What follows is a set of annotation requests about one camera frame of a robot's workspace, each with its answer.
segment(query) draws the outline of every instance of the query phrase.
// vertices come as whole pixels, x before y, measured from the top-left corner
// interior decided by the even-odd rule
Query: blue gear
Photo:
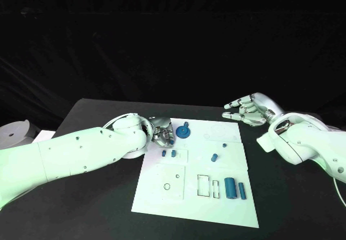
[[[188,123],[187,122],[183,123],[183,126],[177,127],[174,133],[175,133],[175,136],[181,139],[186,139],[190,136],[191,132],[190,132],[190,129],[188,129]]]

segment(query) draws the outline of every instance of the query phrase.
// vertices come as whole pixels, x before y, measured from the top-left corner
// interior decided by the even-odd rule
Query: robotic hand
[[[173,140],[170,118],[145,119],[128,113],[103,127],[0,150],[0,209],[36,186],[86,173],[121,158],[137,158],[150,143],[168,148]]]
[[[256,139],[265,152],[276,150],[291,164],[315,161],[327,174],[346,183],[346,132],[324,125],[307,114],[285,113],[259,92],[232,101],[224,109],[239,106],[239,113],[222,117],[252,127],[268,122],[268,132]]]

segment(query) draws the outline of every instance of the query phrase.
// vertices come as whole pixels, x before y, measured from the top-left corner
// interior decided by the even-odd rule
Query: small blue cylinder
[[[232,177],[224,178],[224,196],[227,199],[236,199],[236,181]]]
[[[242,200],[246,199],[245,189],[243,189],[243,183],[242,183],[242,182],[239,182],[239,196],[240,196],[240,199],[242,199]]]
[[[217,154],[214,153],[214,154],[212,155],[210,161],[214,162],[214,161],[216,161],[216,158],[217,158]]]

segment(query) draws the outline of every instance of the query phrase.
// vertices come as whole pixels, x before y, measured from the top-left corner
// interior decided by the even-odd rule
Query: metal robot hand
[[[265,122],[271,124],[276,118],[285,114],[271,98],[259,92],[240,97],[223,107],[224,109],[229,109],[237,106],[239,113],[223,112],[222,117],[242,121],[252,127],[265,124]]]

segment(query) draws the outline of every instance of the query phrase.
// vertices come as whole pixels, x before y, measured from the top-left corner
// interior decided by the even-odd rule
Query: black fabric
[[[220,107],[82,99],[53,137],[102,126],[128,112],[145,118],[164,113],[171,118],[226,121],[222,111]],[[331,177],[311,160],[292,165],[275,151],[263,152],[256,137],[266,126],[237,126],[259,228],[131,212],[141,156],[43,184],[13,201],[0,211],[0,239],[284,240],[305,235],[338,239],[346,232],[346,214]],[[338,189],[346,196],[341,182]]]
[[[138,8],[135,1],[108,3],[90,9],[70,3],[69,14],[46,12],[41,4],[41,13],[20,14],[21,5],[4,5],[13,14],[0,15],[8,23],[1,125],[28,119],[56,129],[80,98],[223,106],[261,92],[286,111],[317,112],[327,124],[344,126],[344,14],[279,8],[210,13],[223,9],[213,1],[171,2],[167,12],[155,1]],[[122,12],[108,14],[113,9]]]

